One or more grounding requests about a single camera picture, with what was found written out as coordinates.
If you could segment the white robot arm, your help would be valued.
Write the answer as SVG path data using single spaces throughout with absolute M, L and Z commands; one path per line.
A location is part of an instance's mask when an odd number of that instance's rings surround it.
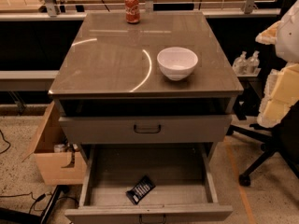
M 257 122 L 272 128 L 299 101 L 299 0 L 280 21 L 258 34 L 256 40 L 265 45 L 274 44 L 276 55 L 287 63 L 280 71 L 271 70 L 259 107 Z

